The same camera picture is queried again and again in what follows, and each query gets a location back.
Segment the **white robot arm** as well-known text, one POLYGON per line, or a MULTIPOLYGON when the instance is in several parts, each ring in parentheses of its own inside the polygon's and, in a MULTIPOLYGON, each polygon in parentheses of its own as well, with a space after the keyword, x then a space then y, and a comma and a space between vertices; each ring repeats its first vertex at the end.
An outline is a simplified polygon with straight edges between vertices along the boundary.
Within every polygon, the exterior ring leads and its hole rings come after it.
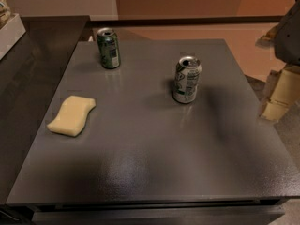
POLYGON ((271 70, 263 89, 259 116, 269 121, 278 121, 300 98, 300 1, 280 20, 274 49, 287 66, 271 70))

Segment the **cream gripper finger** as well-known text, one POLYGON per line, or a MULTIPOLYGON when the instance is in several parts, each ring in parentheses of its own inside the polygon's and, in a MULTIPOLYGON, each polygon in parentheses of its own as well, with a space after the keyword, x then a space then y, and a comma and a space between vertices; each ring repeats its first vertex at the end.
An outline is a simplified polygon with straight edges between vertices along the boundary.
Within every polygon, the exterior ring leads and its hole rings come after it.
POLYGON ((262 47, 272 47, 274 45, 274 39, 276 37, 277 32, 278 26, 275 25, 266 34, 264 34, 257 40, 256 45, 262 47))
POLYGON ((263 92, 259 116, 278 121, 300 99, 300 67, 288 65, 281 71, 271 70, 263 92))

